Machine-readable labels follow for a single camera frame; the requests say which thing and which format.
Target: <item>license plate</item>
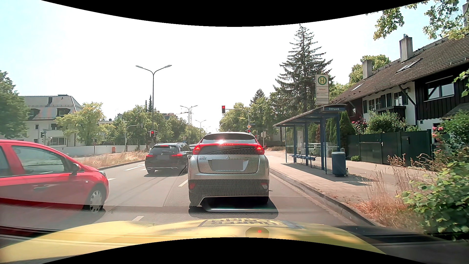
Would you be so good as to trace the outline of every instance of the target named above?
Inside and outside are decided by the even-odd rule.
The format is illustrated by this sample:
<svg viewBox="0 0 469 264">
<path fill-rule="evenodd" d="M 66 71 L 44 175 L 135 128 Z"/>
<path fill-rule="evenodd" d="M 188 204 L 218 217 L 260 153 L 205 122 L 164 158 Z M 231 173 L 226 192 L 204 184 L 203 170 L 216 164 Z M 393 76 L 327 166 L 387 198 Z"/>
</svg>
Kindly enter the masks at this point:
<svg viewBox="0 0 469 264">
<path fill-rule="evenodd" d="M 212 170 L 214 171 L 242 171 L 243 160 L 219 159 L 212 160 Z"/>
</svg>

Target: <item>skylight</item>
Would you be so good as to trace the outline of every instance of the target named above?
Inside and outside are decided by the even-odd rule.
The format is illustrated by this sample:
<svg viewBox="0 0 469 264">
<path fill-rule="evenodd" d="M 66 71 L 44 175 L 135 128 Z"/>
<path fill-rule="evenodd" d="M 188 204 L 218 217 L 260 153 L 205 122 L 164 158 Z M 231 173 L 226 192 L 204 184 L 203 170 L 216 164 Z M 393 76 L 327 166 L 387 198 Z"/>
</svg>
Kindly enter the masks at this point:
<svg viewBox="0 0 469 264">
<path fill-rule="evenodd" d="M 418 60 L 415 60 L 415 61 L 413 61 L 413 62 L 411 62 L 411 63 L 409 63 L 409 64 L 407 64 L 406 66 L 404 66 L 404 67 L 402 67 L 402 68 L 400 68 L 397 72 L 403 71 L 403 70 L 405 70 L 405 69 L 408 69 L 408 68 L 414 66 L 414 64 L 416 64 L 419 60 L 421 60 L 421 58 L 418 59 Z"/>
<path fill-rule="evenodd" d="M 362 86 L 362 84 L 358 85 L 357 87 L 353 88 L 352 91 L 355 91 L 358 87 Z"/>
</svg>

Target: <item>bus stop shelter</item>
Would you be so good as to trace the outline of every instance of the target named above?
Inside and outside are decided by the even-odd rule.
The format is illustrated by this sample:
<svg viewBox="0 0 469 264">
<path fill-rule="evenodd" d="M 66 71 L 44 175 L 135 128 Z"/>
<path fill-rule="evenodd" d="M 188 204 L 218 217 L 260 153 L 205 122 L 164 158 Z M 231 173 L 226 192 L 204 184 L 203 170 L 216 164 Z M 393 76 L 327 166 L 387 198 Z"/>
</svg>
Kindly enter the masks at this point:
<svg viewBox="0 0 469 264">
<path fill-rule="evenodd" d="M 331 104 L 331 105 L 324 105 L 318 108 L 314 108 L 287 120 L 284 120 L 280 123 L 273 125 L 273 127 L 293 127 L 293 162 L 296 163 L 297 155 L 297 146 L 298 146 L 298 138 L 296 133 L 296 128 L 298 126 L 304 126 L 304 141 L 305 141 L 305 154 L 308 156 L 309 153 L 309 142 L 308 142 L 308 127 L 311 123 L 316 123 L 320 125 L 320 143 L 321 143 L 321 169 L 327 171 L 327 162 L 325 157 L 327 157 L 327 149 L 326 149 L 326 138 L 325 138 L 325 124 L 326 120 L 329 118 L 335 118 L 337 125 L 337 146 L 338 149 L 341 148 L 340 146 L 340 113 L 346 111 L 345 108 L 346 104 Z M 285 132 L 285 159 L 287 158 L 287 133 Z"/>
</svg>

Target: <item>yellow car hood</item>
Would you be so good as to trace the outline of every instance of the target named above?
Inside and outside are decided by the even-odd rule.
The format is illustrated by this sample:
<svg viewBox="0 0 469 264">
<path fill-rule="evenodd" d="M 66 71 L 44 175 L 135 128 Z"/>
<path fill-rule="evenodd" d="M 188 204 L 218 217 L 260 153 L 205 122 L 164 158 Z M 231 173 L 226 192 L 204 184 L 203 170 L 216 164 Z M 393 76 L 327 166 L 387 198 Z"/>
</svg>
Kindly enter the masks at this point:
<svg viewBox="0 0 469 264">
<path fill-rule="evenodd" d="M 272 219 L 222 218 L 163 225 L 136 221 L 83 225 L 0 248 L 0 261 L 5 263 L 77 256 L 145 243 L 215 237 L 268 237 L 311 241 L 384 254 L 358 237 L 332 226 Z"/>
</svg>

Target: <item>car side mirror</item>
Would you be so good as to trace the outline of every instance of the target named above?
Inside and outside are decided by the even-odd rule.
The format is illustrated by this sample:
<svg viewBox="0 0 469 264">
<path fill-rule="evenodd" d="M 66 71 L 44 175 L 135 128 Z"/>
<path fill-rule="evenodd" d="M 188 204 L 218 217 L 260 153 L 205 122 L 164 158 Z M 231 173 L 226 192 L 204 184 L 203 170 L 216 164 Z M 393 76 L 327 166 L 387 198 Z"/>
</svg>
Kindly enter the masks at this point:
<svg viewBox="0 0 469 264">
<path fill-rule="evenodd" d="M 73 174 L 73 175 L 76 175 L 76 173 L 77 173 L 78 171 L 80 171 L 80 169 L 81 169 L 81 166 L 80 166 L 80 165 L 78 165 L 78 164 L 76 164 L 76 163 L 72 163 L 72 174 Z"/>
</svg>

